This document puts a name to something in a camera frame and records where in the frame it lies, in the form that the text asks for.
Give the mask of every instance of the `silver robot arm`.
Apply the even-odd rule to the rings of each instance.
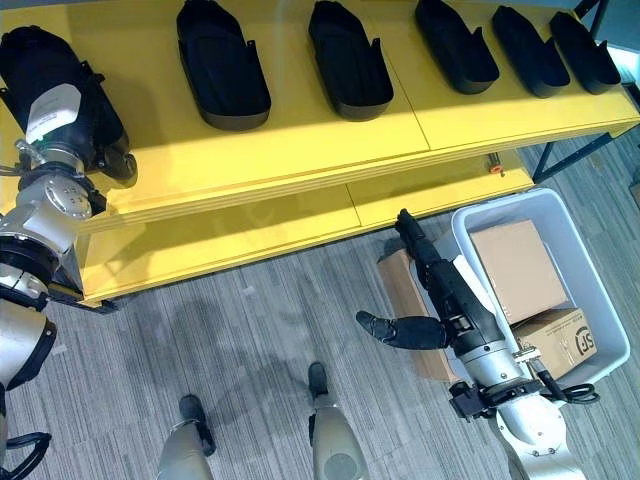
[[[561,390],[535,349],[512,354],[495,316],[484,307],[454,262],[440,258],[413,217],[403,210],[396,230],[416,261],[418,279],[439,319],[394,320],[359,312],[358,322],[379,341],[411,350],[452,347],[473,385],[459,382],[450,389],[451,405],[461,418],[489,419],[509,458],[515,480],[584,479],[569,452],[566,424],[552,400],[597,401],[592,385]],[[525,374],[522,363],[537,374]],[[549,393],[542,393],[543,388]]]
[[[48,287],[70,252],[78,226],[104,211],[106,199],[85,176],[101,171],[123,183],[137,167],[118,115],[101,87],[104,77],[71,46],[36,26],[2,35],[0,99],[25,133],[18,140],[16,205],[0,215],[0,478],[24,478],[42,459],[50,435],[7,440],[5,392],[33,379],[56,337],[42,313]],[[8,472],[5,450],[35,444]]]
[[[81,172],[57,173],[55,166],[49,163],[43,174],[38,167],[31,171],[35,178],[0,218],[0,466],[7,445],[22,446],[7,440],[5,391],[33,379],[53,347],[56,327],[42,313],[47,285],[73,246],[79,224],[92,215],[88,192],[73,178]],[[50,436],[37,435],[44,455]]]

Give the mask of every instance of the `yellow shelf board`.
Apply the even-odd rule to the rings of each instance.
[[[416,2],[367,1],[367,11],[395,73],[409,97],[432,151],[491,140],[527,139],[593,128],[618,133],[640,122],[640,116],[621,86],[601,95],[585,91],[569,69],[571,83],[557,95],[540,99],[522,85],[491,25],[497,4],[449,2],[474,31],[482,33],[500,70],[500,78],[485,92],[463,95],[447,83],[418,27]],[[518,5],[543,39],[551,36],[549,21],[557,8]]]
[[[93,176],[108,192],[107,216],[215,199],[230,189],[242,193],[428,149],[393,72],[395,98],[381,117],[348,122],[332,111],[308,33],[313,0],[224,2],[245,38],[256,41],[272,108],[267,123],[250,132],[209,126],[198,114],[178,54],[176,15],[183,4],[114,0],[8,10],[0,17],[2,31],[37,24],[62,36],[80,59],[105,75],[103,87],[139,167],[131,188]],[[365,20],[373,38],[363,5],[347,0],[345,6]],[[1,113],[2,146],[10,153],[22,134],[4,106]],[[5,190],[6,209],[15,189]]]
[[[206,125],[177,52],[182,0],[112,0],[3,11],[0,30],[38,24],[66,38],[106,76],[107,94],[128,130],[139,175],[123,188],[92,175],[107,211],[89,234],[345,185],[493,151],[610,131],[640,116],[620,89],[593,96],[577,82],[550,99],[520,85],[491,27],[485,38],[501,77],[487,92],[461,95],[445,83],[413,20],[415,1],[347,0],[370,39],[382,38],[395,98],[380,118],[347,122],[331,111],[307,27],[313,0],[226,0],[255,39],[273,107],[245,133]],[[487,27],[496,6],[456,4],[469,26]],[[536,25],[554,12],[518,7]],[[21,132],[0,107],[0,161],[16,158]],[[0,178],[0,209],[14,205],[17,180]]]
[[[500,153],[504,175],[487,174],[488,158],[479,156],[347,185],[360,223],[386,225],[406,208],[414,215],[433,214],[533,185],[514,150]]]
[[[80,237],[88,301],[321,243],[359,226],[345,186]]]
[[[515,152],[504,177],[484,157],[243,206],[81,237],[78,261],[88,305],[154,286],[338,240],[532,186]]]

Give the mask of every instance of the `cable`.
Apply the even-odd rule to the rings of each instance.
[[[23,173],[22,169],[0,165],[0,177],[19,177]]]
[[[562,390],[562,393],[566,397],[566,400],[564,400],[565,402],[576,405],[589,405],[600,401],[600,395],[596,393],[596,387],[590,383],[582,383],[580,385],[567,387]],[[549,394],[542,394],[542,396],[549,399],[556,399],[554,396]]]
[[[42,461],[50,442],[51,435],[42,432],[29,433],[7,440],[7,450],[15,450],[31,444],[35,444],[35,446],[33,451],[27,455],[27,458],[14,470],[7,471],[2,469],[0,471],[0,480],[23,480],[26,478]]]
[[[589,405],[600,401],[600,395],[596,393],[596,388],[590,383],[574,385],[565,389],[549,373],[549,370],[538,372],[538,377],[542,380],[550,393],[543,393],[542,396],[549,400],[560,400],[561,402],[573,403],[576,405]]]

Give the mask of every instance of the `storage bin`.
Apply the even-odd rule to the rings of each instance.
[[[595,355],[557,380],[564,386],[594,383],[629,358],[629,340],[573,220],[556,192],[535,189],[461,208],[451,218],[451,230],[437,240],[435,246],[443,258],[451,260],[460,254],[465,257],[496,306],[496,319],[509,348],[517,351],[515,338],[469,234],[526,219],[536,226],[567,292],[569,302],[562,307],[582,308],[597,347]]]

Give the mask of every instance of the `brown cardboard box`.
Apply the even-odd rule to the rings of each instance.
[[[560,378],[596,353],[593,334],[582,310],[548,310],[512,328],[520,348],[538,347],[542,363]]]
[[[509,325],[567,301],[531,220],[472,233],[471,240]]]
[[[378,263],[378,272],[396,317],[431,316],[420,293],[422,287],[417,285],[411,276],[411,262],[407,252],[399,250]],[[458,380],[449,367],[444,351],[421,351],[412,354],[420,376],[448,382]]]

